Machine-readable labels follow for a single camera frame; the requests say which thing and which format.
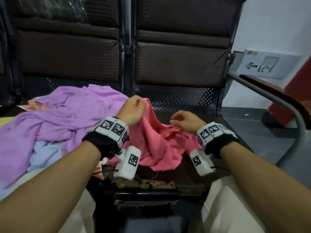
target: clear plastic bag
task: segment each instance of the clear plastic bag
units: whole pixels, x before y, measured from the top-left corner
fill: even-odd
[[[85,0],[18,0],[23,12],[48,20],[88,23]]]

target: brown armrest pad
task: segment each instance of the brown armrest pad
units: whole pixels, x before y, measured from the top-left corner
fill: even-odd
[[[308,111],[308,109],[297,99],[293,98],[292,96],[284,93],[284,90],[263,80],[257,79],[257,78],[251,78],[246,75],[240,75],[240,78],[244,79],[245,81],[281,98],[282,100],[286,101],[293,107],[295,107],[301,116],[304,119],[304,122],[306,124],[307,129],[311,129],[311,115]]]

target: red object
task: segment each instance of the red object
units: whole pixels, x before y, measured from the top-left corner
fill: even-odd
[[[174,127],[161,124],[149,99],[144,98],[148,105],[142,119],[130,127],[130,141],[124,144],[124,148],[135,146],[140,149],[142,155],[139,165],[148,166],[153,171],[174,170],[182,160],[182,154],[186,151],[190,154],[194,149],[201,149],[201,145],[193,134]],[[118,160],[113,158],[108,161],[116,166]]]
[[[284,93],[297,99],[305,107],[309,107],[311,101],[311,57],[285,87]],[[284,126],[294,119],[291,111],[276,103],[273,103],[268,111]]]

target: black wrist strap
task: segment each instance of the black wrist strap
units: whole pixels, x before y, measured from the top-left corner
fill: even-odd
[[[97,132],[89,132],[82,141],[89,141],[96,146],[101,153],[100,160],[103,160],[104,157],[113,158],[115,156],[113,151],[119,150],[116,141]]]
[[[204,152],[206,154],[212,153],[215,155],[216,158],[221,158],[220,157],[221,148],[230,144],[231,142],[239,143],[239,140],[230,134],[222,134],[221,136],[216,137],[211,142],[209,142],[206,145]]]

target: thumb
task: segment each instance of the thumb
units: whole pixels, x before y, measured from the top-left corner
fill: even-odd
[[[147,104],[148,103],[146,101],[142,101],[142,102],[139,103],[139,105],[137,107],[139,108],[140,111],[143,112],[146,109]]]
[[[171,125],[174,125],[175,127],[183,128],[183,122],[178,120],[171,120],[169,121]]]

